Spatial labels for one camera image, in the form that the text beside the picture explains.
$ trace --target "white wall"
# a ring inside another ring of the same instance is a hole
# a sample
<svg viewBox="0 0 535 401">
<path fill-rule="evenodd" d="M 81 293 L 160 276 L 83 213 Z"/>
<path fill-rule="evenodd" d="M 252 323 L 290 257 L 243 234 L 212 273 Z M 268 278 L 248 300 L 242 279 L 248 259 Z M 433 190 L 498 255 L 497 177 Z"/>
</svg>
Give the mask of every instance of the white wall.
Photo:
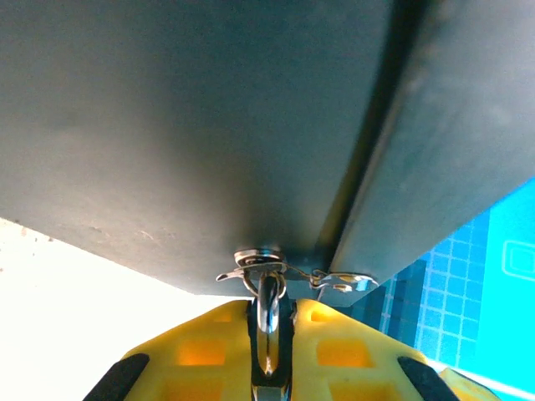
<svg viewBox="0 0 535 401">
<path fill-rule="evenodd" d="M 129 349 L 230 300 L 0 220 L 0 399 L 81 400 Z"/>
</svg>

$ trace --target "black rubber strip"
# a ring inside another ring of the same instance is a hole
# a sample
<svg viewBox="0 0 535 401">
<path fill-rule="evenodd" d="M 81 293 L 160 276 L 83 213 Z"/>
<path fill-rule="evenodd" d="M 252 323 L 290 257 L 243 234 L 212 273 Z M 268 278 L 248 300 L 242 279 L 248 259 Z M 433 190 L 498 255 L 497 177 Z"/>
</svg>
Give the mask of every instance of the black rubber strip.
<svg viewBox="0 0 535 401">
<path fill-rule="evenodd" d="M 137 353 L 115 363 L 84 398 L 84 401 L 123 401 L 149 363 L 149 356 Z"/>
<path fill-rule="evenodd" d="M 399 357 L 398 363 L 424 401 L 459 401 L 431 366 L 409 357 Z"/>
</svg>

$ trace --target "blue tiled wall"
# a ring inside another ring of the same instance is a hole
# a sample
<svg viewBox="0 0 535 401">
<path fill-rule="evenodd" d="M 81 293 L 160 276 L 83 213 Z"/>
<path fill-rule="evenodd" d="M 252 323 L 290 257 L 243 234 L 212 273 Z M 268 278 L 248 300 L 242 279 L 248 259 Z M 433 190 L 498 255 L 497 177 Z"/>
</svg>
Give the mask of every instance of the blue tiled wall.
<svg viewBox="0 0 535 401">
<path fill-rule="evenodd" d="M 427 261 L 415 347 L 427 357 L 466 367 L 476 349 L 489 212 L 423 256 Z"/>
<path fill-rule="evenodd" d="M 380 331 L 411 346 L 415 345 L 425 266 L 425 261 L 415 261 L 380 287 L 385 300 Z"/>
</svg>

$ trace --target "yellow plastic object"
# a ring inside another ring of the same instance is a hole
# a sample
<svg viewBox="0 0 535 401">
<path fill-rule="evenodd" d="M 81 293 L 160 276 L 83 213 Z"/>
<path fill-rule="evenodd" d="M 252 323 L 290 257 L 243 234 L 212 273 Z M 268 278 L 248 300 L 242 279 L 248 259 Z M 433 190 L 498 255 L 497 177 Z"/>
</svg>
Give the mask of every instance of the yellow plastic object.
<svg viewBox="0 0 535 401">
<path fill-rule="evenodd" d="M 422 400 L 397 362 L 411 347 L 322 303 L 298 301 L 292 401 Z"/>
<path fill-rule="evenodd" d="M 491 390 L 454 370 L 446 368 L 440 376 L 461 401 L 500 401 Z"/>
<path fill-rule="evenodd" d="M 127 401 L 250 401 L 247 301 L 229 302 L 134 348 L 150 361 Z"/>
<path fill-rule="evenodd" d="M 422 400 L 397 362 L 421 353 L 322 303 L 297 307 L 292 401 Z M 150 361 L 126 400 L 251 401 L 246 310 L 230 302 L 127 353 Z"/>
</svg>

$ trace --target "dark gray panel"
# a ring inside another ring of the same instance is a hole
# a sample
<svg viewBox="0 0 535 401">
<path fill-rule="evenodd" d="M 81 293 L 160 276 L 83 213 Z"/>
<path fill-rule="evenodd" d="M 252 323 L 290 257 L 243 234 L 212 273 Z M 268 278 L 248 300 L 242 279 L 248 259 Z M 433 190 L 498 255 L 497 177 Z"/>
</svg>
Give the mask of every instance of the dark gray panel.
<svg viewBox="0 0 535 401">
<path fill-rule="evenodd" d="M 193 292 L 245 246 L 314 264 L 390 2 L 2 8 L 0 216 Z"/>
<path fill-rule="evenodd" d="M 528 0 L 429 10 L 332 271 L 383 282 L 535 174 L 534 22 Z"/>
</svg>

